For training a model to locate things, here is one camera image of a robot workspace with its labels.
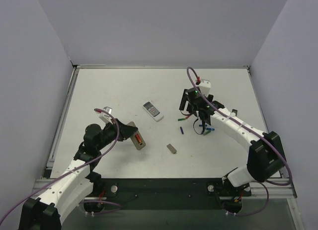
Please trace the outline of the beige remote control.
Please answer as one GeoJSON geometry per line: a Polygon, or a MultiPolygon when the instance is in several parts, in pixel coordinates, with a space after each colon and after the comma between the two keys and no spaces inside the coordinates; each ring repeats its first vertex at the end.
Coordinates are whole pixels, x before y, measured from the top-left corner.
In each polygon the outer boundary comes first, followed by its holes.
{"type": "Polygon", "coordinates": [[[142,150],[146,146],[146,142],[144,141],[138,127],[133,121],[129,122],[127,125],[129,126],[129,138],[138,151],[142,150]]]}

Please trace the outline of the red orange battery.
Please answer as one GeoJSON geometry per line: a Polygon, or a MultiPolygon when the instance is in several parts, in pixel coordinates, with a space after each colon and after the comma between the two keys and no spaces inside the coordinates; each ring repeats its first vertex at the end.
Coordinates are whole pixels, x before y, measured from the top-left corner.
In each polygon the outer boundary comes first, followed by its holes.
{"type": "Polygon", "coordinates": [[[139,136],[139,134],[136,134],[135,135],[135,139],[136,139],[136,141],[137,141],[137,143],[139,144],[139,145],[141,145],[142,144],[142,139],[141,139],[141,137],[139,136]]]}

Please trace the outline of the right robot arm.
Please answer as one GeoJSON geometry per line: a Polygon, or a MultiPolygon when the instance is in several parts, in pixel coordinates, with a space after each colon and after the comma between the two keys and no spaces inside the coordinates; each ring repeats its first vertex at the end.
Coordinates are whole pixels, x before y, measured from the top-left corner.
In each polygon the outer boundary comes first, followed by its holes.
{"type": "Polygon", "coordinates": [[[198,88],[185,89],[179,110],[186,108],[189,114],[220,129],[248,152],[247,164],[230,171],[225,176],[225,181],[233,187],[240,187],[252,181],[265,182],[285,166],[286,159],[277,133],[266,133],[253,128],[223,104],[206,101],[198,88]]]}

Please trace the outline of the beige battery cover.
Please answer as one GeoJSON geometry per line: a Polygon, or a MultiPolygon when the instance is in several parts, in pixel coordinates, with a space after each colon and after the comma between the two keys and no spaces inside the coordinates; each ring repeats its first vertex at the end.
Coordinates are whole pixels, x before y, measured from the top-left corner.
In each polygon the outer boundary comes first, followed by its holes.
{"type": "Polygon", "coordinates": [[[170,150],[170,152],[172,154],[176,154],[177,153],[176,148],[172,144],[168,144],[166,147],[170,150]]]}

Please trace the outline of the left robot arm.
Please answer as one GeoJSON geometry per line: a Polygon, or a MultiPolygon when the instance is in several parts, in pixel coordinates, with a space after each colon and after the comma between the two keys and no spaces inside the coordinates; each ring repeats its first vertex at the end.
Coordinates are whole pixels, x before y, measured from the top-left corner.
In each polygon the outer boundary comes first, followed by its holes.
{"type": "Polygon", "coordinates": [[[107,123],[104,128],[98,124],[88,125],[83,142],[66,171],[36,199],[25,201],[18,228],[60,230],[68,215],[87,195],[96,196],[101,192],[101,176],[93,171],[102,157],[101,150],[131,138],[137,131],[137,127],[119,120],[107,123]]]}

